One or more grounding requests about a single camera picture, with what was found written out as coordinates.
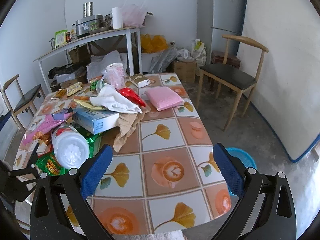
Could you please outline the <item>cardboard box on floor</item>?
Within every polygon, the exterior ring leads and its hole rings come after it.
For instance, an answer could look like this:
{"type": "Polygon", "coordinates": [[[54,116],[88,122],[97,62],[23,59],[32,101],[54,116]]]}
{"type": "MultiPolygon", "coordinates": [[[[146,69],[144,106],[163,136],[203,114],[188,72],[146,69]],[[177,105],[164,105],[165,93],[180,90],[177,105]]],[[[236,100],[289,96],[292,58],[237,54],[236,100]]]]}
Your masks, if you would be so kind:
{"type": "Polygon", "coordinates": [[[178,78],[183,82],[194,83],[196,75],[196,63],[195,62],[182,62],[174,61],[174,72],[178,75],[178,78]]]}

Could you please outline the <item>white cloth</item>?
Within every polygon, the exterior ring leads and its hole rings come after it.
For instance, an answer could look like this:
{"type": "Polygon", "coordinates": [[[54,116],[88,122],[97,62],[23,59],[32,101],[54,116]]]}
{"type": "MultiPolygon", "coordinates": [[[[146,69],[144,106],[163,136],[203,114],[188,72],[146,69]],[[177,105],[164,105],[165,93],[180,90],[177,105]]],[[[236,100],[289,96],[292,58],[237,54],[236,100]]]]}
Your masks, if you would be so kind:
{"type": "Polygon", "coordinates": [[[129,99],[122,96],[109,84],[104,85],[99,94],[91,97],[89,100],[93,106],[104,106],[109,111],[125,114],[142,113],[142,110],[137,104],[132,103],[129,99]]]}

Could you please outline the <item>pink sponge cloth pad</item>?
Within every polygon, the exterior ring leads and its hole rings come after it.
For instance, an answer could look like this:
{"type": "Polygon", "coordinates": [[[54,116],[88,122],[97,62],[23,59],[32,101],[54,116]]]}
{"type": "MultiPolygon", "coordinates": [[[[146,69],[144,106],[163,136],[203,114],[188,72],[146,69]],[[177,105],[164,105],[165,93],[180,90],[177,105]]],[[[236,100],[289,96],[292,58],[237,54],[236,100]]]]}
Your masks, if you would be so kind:
{"type": "Polygon", "coordinates": [[[170,107],[181,106],[184,100],[168,87],[154,87],[145,92],[148,100],[157,109],[163,111],[170,107]]]}

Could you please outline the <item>red plastic bag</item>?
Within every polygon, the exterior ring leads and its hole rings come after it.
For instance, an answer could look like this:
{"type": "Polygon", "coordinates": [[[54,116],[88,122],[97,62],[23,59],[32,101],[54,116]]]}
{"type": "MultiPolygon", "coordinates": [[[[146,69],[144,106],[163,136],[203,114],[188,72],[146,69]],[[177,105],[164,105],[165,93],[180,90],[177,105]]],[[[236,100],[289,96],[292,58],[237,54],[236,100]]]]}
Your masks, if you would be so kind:
{"type": "Polygon", "coordinates": [[[125,98],[130,100],[132,103],[135,103],[137,106],[146,107],[146,104],[145,104],[144,100],[142,100],[138,96],[138,94],[134,90],[132,90],[131,88],[124,87],[124,88],[119,89],[118,92],[122,96],[124,96],[125,98]]]}

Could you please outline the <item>gold tissue pack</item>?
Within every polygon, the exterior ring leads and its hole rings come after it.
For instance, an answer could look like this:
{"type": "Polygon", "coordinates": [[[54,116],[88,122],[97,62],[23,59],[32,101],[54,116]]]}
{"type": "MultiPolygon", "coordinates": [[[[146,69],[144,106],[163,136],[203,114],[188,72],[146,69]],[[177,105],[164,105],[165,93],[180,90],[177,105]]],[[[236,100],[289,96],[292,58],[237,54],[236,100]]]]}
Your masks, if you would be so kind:
{"type": "Polygon", "coordinates": [[[140,73],[130,76],[130,81],[138,88],[143,88],[150,84],[150,80],[140,73]]]}

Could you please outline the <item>small gold candy packet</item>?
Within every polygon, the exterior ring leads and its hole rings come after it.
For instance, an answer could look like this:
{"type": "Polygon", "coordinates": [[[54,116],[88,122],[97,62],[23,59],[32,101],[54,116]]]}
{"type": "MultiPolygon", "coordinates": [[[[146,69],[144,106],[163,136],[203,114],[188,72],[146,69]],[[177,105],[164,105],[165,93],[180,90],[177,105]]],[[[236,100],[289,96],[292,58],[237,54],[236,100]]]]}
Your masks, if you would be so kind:
{"type": "Polygon", "coordinates": [[[79,92],[80,90],[83,89],[83,84],[82,82],[77,82],[75,84],[72,84],[71,86],[69,86],[67,88],[67,91],[66,91],[66,96],[67,97],[70,97],[72,96],[73,94],[75,94],[76,92],[79,92]]]}

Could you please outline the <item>yellow plastic bags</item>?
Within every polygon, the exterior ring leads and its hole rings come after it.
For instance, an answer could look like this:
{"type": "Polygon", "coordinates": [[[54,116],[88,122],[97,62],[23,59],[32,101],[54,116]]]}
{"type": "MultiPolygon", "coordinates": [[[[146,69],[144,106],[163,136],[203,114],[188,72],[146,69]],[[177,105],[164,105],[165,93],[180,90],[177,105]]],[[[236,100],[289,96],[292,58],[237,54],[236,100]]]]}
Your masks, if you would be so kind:
{"type": "Polygon", "coordinates": [[[157,53],[169,48],[166,39],[161,35],[141,34],[140,42],[144,53],[157,53]]]}

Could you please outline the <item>blue plastic basket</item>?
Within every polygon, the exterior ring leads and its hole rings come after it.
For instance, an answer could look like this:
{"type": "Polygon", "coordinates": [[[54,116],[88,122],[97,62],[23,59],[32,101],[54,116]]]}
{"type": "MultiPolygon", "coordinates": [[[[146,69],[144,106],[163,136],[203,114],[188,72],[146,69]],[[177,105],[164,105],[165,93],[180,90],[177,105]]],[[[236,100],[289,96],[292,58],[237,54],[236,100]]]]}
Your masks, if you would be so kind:
{"type": "MultiPolygon", "coordinates": [[[[230,156],[238,158],[242,162],[245,170],[250,167],[257,169],[254,159],[244,150],[235,147],[228,147],[226,150],[230,156]]],[[[228,171],[223,177],[227,183],[229,193],[242,198],[244,195],[244,179],[236,175],[234,170],[228,171]]]]}

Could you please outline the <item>wooden chair at left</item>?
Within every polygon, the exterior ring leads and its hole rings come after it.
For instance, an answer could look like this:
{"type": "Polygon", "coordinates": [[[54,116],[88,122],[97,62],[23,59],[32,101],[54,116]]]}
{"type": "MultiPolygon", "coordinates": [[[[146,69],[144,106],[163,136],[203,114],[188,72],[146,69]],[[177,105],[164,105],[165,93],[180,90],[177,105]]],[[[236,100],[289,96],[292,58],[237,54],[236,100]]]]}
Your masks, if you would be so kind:
{"type": "Polygon", "coordinates": [[[18,119],[18,115],[22,112],[30,112],[32,116],[34,116],[33,109],[37,110],[34,100],[36,98],[41,98],[45,99],[46,95],[42,89],[41,85],[36,85],[33,87],[31,90],[27,91],[26,93],[23,93],[18,78],[19,74],[15,75],[12,77],[10,80],[6,81],[3,87],[1,88],[1,94],[3,96],[4,102],[8,108],[8,110],[11,112],[11,116],[14,120],[14,122],[17,124],[19,129],[24,129],[26,131],[26,127],[23,126],[21,121],[18,119]],[[9,86],[13,83],[16,82],[18,92],[20,93],[20,99],[15,107],[12,107],[9,98],[6,94],[6,90],[9,88],[9,86]]]}

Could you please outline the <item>steel cooking pot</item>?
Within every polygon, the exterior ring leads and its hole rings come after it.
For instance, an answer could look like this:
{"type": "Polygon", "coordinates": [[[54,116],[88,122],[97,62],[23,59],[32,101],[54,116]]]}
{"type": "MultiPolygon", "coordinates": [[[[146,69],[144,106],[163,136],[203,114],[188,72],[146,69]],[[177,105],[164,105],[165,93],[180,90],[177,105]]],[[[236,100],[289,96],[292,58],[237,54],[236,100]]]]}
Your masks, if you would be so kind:
{"type": "Polygon", "coordinates": [[[99,29],[103,26],[102,15],[91,15],[75,22],[75,31],[77,37],[86,36],[90,31],[99,29]]]}

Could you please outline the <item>wooden chair black seat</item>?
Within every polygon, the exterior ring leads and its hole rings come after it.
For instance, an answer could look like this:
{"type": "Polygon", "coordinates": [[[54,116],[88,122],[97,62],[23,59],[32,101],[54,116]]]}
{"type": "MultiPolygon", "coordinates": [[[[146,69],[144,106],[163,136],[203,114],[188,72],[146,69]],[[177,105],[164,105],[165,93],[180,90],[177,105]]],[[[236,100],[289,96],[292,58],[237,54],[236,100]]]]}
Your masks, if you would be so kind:
{"type": "Polygon", "coordinates": [[[197,97],[196,97],[196,108],[199,107],[200,98],[201,98],[201,92],[202,92],[202,85],[203,85],[203,78],[205,76],[212,78],[213,80],[218,82],[217,92],[215,94],[215,97],[217,98],[220,94],[221,86],[226,86],[233,91],[236,92],[236,97],[234,100],[234,104],[232,107],[232,110],[229,114],[229,117],[225,123],[225,126],[223,128],[224,131],[228,129],[230,126],[230,123],[233,119],[233,116],[236,113],[236,109],[238,107],[238,104],[240,102],[240,99],[242,97],[242,94],[246,91],[250,91],[249,96],[247,98],[246,104],[244,106],[243,114],[246,113],[249,103],[251,101],[251,97],[255,91],[255,88],[257,86],[259,76],[261,73],[261,69],[263,66],[264,56],[266,53],[269,52],[269,49],[257,42],[256,40],[245,37],[245,36],[236,36],[236,35],[222,35],[222,38],[226,39],[226,48],[225,53],[223,57],[223,63],[216,63],[216,64],[210,64],[200,67],[200,78],[199,78],[199,86],[197,90],[197,97]],[[229,42],[230,41],[237,41],[240,43],[244,43],[248,46],[252,46],[255,48],[259,48],[261,50],[260,60],[257,67],[257,72],[254,77],[251,75],[243,72],[242,70],[236,69],[230,65],[227,64],[227,57],[228,57],[228,50],[229,50],[229,42]]]}

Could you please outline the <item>pink orange snack bag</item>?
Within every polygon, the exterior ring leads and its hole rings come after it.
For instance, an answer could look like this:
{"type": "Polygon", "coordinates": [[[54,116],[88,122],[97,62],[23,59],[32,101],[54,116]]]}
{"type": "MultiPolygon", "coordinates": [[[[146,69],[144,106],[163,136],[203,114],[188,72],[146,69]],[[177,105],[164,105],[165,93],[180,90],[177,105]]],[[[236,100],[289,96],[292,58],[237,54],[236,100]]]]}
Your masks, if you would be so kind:
{"type": "Polygon", "coordinates": [[[36,139],[40,139],[40,137],[50,132],[53,128],[59,126],[63,122],[66,122],[73,114],[74,110],[72,107],[69,107],[63,108],[57,113],[46,115],[35,129],[22,140],[22,144],[25,146],[36,139]]]}

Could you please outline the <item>white plastic bottle red label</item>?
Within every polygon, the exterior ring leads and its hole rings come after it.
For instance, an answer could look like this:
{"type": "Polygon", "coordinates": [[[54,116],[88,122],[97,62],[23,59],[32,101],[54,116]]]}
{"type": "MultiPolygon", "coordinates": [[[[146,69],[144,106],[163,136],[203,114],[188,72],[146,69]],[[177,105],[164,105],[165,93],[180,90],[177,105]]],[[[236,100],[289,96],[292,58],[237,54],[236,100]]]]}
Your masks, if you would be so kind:
{"type": "Polygon", "coordinates": [[[66,168],[80,168],[89,158],[89,144],[72,125],[62,123],[52,132],[52,145],[59,164],[66,168]]]}

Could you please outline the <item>green foil snack bag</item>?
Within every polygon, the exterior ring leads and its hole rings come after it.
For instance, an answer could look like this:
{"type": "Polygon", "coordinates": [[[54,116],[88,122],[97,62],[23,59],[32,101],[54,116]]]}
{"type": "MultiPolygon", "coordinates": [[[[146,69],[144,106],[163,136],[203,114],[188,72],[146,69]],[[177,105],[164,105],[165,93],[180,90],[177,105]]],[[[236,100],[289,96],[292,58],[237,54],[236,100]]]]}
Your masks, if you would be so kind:
{"type": "MultiPolygon", "coordinates": [[[[94,157],[99,150],[99,144],[101,142],[102,134],[98,133],[94,135],[80,126],[74,128],[87,140],[89,144],[89,158],[94,157]]],[[[36,165],[41,171],[46,172],[50,176],[63,175],[68,171],[68,169],[62,167],[57,161],[53,151],[52,142],[50,146],[51,149],[48,153],[45,153],[38,157],[36,165]]]]}

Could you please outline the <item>beige stocking fabric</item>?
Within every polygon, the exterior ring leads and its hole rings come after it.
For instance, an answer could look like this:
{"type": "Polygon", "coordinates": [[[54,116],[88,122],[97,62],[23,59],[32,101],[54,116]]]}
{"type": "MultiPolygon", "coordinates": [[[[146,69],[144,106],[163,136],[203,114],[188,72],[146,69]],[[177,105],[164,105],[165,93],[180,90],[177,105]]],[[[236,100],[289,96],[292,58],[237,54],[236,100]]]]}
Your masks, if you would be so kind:
{"type": "Polygon", "coordinates": [[[114,129],[111,146],[115,152],[119,152],[125,145],[128,138],[134,133],[137,125],[142,121],[144,116],[149,113],[151,108],[149,106],[142,107],[142,113],[125,114],[120,113],[118,119],[118,126],[114,129]]]}

